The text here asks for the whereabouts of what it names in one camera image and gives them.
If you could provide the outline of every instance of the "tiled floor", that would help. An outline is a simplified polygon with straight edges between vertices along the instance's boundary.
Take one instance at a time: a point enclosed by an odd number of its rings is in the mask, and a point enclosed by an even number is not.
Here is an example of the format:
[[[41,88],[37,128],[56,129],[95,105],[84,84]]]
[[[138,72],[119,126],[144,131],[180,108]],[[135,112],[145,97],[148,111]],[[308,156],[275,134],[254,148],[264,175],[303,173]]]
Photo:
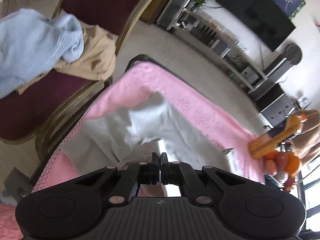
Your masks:
[[[4,16],[7,1],[0,3],[0,15]],[[51,17],[59,0],[31,0],[31,8]],[[27,0],[14,0],[10,12],[26,5]],[[114,78],[119,78],[129,60],[138,54],[147,54],[173,71],[187,83],[195,87],[212,102],[229,112],[241,125],[254,134],[263,132],[263,122],[258,117],[252,102],[215,65],[201,54],[187,46],[174,35],[154,25],[138,22],[123,50],[117,57]],[[15,166],[27,176],[31,176],[39,162],[34,138],[21,145],[6,145],[0,141],[0,192],[2,182]]]

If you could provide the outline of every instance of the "pink fabric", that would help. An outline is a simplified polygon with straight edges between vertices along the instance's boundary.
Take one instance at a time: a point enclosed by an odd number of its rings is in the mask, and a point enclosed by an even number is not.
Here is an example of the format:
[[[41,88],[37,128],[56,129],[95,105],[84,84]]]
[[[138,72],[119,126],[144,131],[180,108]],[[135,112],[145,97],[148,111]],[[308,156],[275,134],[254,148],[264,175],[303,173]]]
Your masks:
[[[247,148],[248,142],[255,139],[255,136],[228,113],[182,80],[152,63],[142,62],[135,65],[104,91],[64,141],[78,131],[83,121],[100,118],[122,106],[134,107],[148,99],[155,91],[160,92],[169,100],[214,145],[221,148],[236,148],[239,165],[246,178],[258,182],[264,181],[262,160],[252,159]],[[57,149],[39,178],[34,191],[76,177],[76,169],[69,158]]]
[[[20,240],[23,235],[16,222],[15,206],[0,204],[0,240]]]

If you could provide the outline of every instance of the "cable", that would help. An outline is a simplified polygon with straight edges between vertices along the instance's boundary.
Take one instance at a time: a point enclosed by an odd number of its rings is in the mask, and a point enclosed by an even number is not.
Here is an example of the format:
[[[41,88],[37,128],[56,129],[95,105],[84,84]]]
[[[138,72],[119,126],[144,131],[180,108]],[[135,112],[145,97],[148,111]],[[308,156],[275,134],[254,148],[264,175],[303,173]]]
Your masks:
[[[205,6],[205,5],[202,5],[202,7],[205,7],[205,8],[202,8],[201,10],[211,10],[211,9],[223,8],[223,7],[210,7],[210,6]]]
[[[281,82],[278,82],[277,84],[285,83],[287,80],[288,80],[288,77],[285,77],[285,80],[283,80],[283,81],[281,81]]]
[[[262,54],[262,46],[261,46],[262,40],[259,38],[259,50],[260,50],[260,60],[262,65],[262,71],[264,71],[264,61],[263,61],[263,54]]]

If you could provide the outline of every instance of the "orange toy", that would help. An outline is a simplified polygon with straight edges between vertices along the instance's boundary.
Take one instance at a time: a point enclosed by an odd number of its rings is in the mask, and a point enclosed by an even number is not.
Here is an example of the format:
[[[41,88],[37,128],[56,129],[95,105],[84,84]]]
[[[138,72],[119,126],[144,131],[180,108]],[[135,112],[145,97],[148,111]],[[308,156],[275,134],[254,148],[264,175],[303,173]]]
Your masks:
[[[248,144],[254,159],[261,158],[272,152],[278,143],[301,133],[303,122],[307,120],[304,114],[289,115],[284,122],[262,134]]]
[[[288,153],[288,164],[284,170],[288,173],[289,176],[294,176],[298,173],[299,169],[302,166],[302,161],[294,155],[293,152]]]
[[[276,155],[278,154],[278,151],[274,150],[272,152],[269,152],[266,156],[265,156],[265,159],[266,160],[273,160]]]
[[[296,184],[295,180],[295,176],[289,176],[288,180],[283,184],[283,191],[290,193],[291,189],[293,188],[293,185]]]

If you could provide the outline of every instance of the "wall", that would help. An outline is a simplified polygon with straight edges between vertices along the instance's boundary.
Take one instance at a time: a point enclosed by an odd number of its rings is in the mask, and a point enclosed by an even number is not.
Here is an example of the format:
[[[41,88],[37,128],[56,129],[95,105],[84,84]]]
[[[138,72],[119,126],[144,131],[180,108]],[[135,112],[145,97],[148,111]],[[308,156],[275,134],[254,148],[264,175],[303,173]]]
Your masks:
[[[279,48],[271,52],[262,44],[263,59],[268,66],[284,48],[290,43],[296,43],[303,52],[303,59],[299,65],[285,74],[286,81],[281,84],[284,91],[294,97],[306,96],[312,101],[310,107],[320,110],[320,31],[315,21],[320,22],[320,0],[305,0],[306,5],[292,20],[296,29]],[[210,0],[208,6],[215,6]],[[201,12],[206,18],[215,18],[226,28],[232,31],[248,48],[247,55],[252,62],[262,68],[259,50],[259,38],[243,25],[226,9],[213,9]]]

